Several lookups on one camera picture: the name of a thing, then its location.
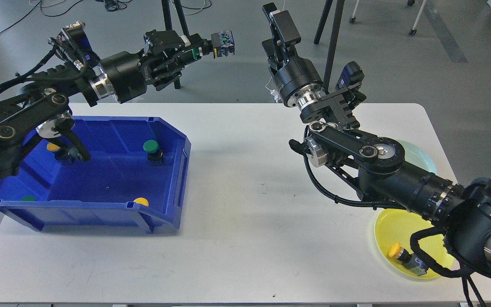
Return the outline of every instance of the tripod leg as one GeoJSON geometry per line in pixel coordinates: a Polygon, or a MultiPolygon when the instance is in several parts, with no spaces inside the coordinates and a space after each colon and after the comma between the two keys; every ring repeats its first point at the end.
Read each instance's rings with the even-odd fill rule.
{"type": "Polygon", "coordinates": [[[181,6],[181,0],[173,0],[176,5],[177,17],[179,17],[179,23],[181,23],[181,29],[183,34],[187,37],[189,36],[189,28],[187,27],[187,22],[185,21],[185,14],[183,13],[183,6],[181,6]]]}
{"type": "MultiPolygon", "coordinates": [[[[164,14],[164,26],[167,30],[172,30],[172,16],[170,14],[170,0],[162,0],[162,13],[164,14]]],[[[178,90],[181,88],[181,82],[179,79],[173,82],[174,89],[178,90]]]]}
{"type": "Polygon", "coordinates": [[[329,81],[335,61],[335,51],[337,49],[338,33],[341,29],[342,11],[344,10],[344,0],[337,0],[337,9],[335,19],[333,20],[333,30],[331,32],[331,41],[329,42],[329,54],[327,54],[327,64],[325,65],[325,75],[323,76],[323,88],[329,91],[329,81]]]}
{"type": "Polygon", "coordinates": [[[170,0],[162,0],[162,13],[164,14],[164,26],[166,30],[171,30],[172,16],[170,15],[170,0]]]}
{"type": "Polygon", "coordinates": [[[321,12],[321,19],[319,20],[318,30],[315,33],[315,45],[317,45],[319,43],[319,40],[321,39],[321,33],[323,33],[323,28],[325,27],[325,23],[327,22],[327,16],[329,15],[329,10],[331,9],[332,4],[333,0],[325,0],[325,6],[323,7],[323,12],[321,12]]]}

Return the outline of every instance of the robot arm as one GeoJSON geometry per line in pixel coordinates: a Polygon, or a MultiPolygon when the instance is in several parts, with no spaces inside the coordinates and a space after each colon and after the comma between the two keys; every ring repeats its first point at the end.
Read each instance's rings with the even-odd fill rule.
{"type": "Polygon", "coordinates": [[[74,120],[68,97],[82,93],[93,107],[109,95],[125,103],[144,94],[148,85],[160,91],[202,55],[213,52],[216,58],[234,53],[230,31],[214,33],[211,38],[153,30],[145,33],[144,48],[137,53],[123,51],[100,59],[90,47],[84,23],[63,28],[56,38],[49,40],[52,49],[39,64],[26,74],[0,84],[1,94],[12,86],[31,81],[17,96],[0,101],[0,178],[18,174],[21,161],[43,138],[68,150],[74,159],[88,161],[87,148],[72,132],[74,120]],[[54,55],[64,64],[46,72],[35,72],[54,55]],[[37,134],[26,141],[32,130],[37,134]]]}
{"type": "Polygon", "coordinates": [[[335,92],[327,94],[312,62],[297,55],[300,36],[289,12],[273,3],[263,6],[272,39],[263,41],[277,101],[298,107],[308,124],[304,140],[290,140],[295,152],[304,156],[314,186],[337,203],[371,208],[406,209],[421,215],[433,228],[411,237],[411,249],[436,273],[450,278],[469,278],[478,272],[491,278],[491,180],[476,179],[468,187],[429,173],[405,161],[399,142],[359,130],[352,110],[366,99],[359,92],[363,72],[350,62],[338,80],[335,92]],[[356,192],[361,201],[332,194],[315,179],[310,164],[326,166],[356,192]],[[343,166],[358,170],[349,175],[343,166]],[[448,253],[460,270],[443,268],[419,247],[419,240],[444,235],[448,253]]]}

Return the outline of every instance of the green part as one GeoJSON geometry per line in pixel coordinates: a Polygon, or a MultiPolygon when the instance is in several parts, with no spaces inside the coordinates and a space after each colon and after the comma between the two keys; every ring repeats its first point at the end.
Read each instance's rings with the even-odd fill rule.
{"type": "Polygon", "coordinates": [[[24,196],[24,197],[22,197],[21,201],[22,202],[35,202],[35,197],[33,197],[31,195],[24,196]]]}
{"type": "Polygon", "coordinates": [[[144,142],[144,151],[148,154],[153,154],[158,150],[158,142],[155,140],[148,140],[144,142]]]}
{"type": "Polygon", "coordinates": [[[200,51],[198,50],[198,48],[193,49],[193,58],[195,60],[198,60],[199,55],[200,55],[200,51]]]}

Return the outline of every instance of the gray floor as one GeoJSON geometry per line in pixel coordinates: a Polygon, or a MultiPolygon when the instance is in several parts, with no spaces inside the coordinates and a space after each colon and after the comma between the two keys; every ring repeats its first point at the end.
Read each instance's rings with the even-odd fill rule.
{"type": "MultiPolygon", "coordinates": [[[[204,58],[184,71],[183,89],[149,89],[129,103],[271,102],[265,89],[269,74],[260,44],[270,36],[261,12],[266,1],[212,1],[212,8],[187,17],[189,30],[209,37],[214,31],[231,29],[236,56],[204,58]]],[[[55,2],[45,0],[46,5],[55,2]]],[[[367,102],[419,103],[425,107],[458,181],[467,185],[476,177],[491,177],[491,9],[485,0],[428,2],[418,33],[411,37],[407,33],[418,4],[407,7],[405,0],[363,0],[356,23],[350,24],[347,19],[355,1],[347,1],[332,80],[336,81],[347,62],[357,61],[366,75],[362,90],[367,102]]],[[[57,14],[73,3],[67,0],[44,11],[57,14]]],[[[283,3],[276,0],[280,8],[283,3]]],[[[202,1],[183,0],[183,4],[199,6],[202,1]]],[[[285,3],[302,34],[298,51],[314,62],[321,75],[332,21],[330,15],[320,45],[313,45],[322,7],[321,0],[285,3]]],[[[0,0],[0,30],[31,8],[27,0],[0,0]]],[[[145,31],[164,28],[160,2],[152,0],[134,0],[126,10],[113,13],[105,12],[101,3],[85,0],[68,14],[55,18],[45,17],[36,9],[0,35],[0,82],[34,66],[49,49],[46,39],[76,20],[86,23],[90,43],[102,58],[122,50],[136,51],[143,47],[145,31]]],[[[48,67],[56,64],[57,60],[51,60],[48,67]]],[[[11,90],[1,97],[13,93],[11,90]]],[[[72,101],[82,99],[76,95],[72,101]]],[[[112,101],[106,98],[103,102],[112,101]]],[[[380,118],[381,122],[396,120],[399,114],[380,118]]]]}

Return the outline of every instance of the blue storage bin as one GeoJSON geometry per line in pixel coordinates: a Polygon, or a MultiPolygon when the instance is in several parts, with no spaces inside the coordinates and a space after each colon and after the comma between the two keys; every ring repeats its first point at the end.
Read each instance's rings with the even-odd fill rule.
{"type": "Polygon", "coordinates": [[[92,159],[65,165],[43,140],[19,175],[0,179],[0,212],[35,231],[46,225],[136,226],[153,233],[179,228],[191,143],[159,117],[76,116],[73,131],[92,159]],[[155,139],[162,165],[143,150],[155,139]],[[35,201],[24,201],[33,197],[35,201]],[[149,206],[135,203],[138,197],[149,206]]]}

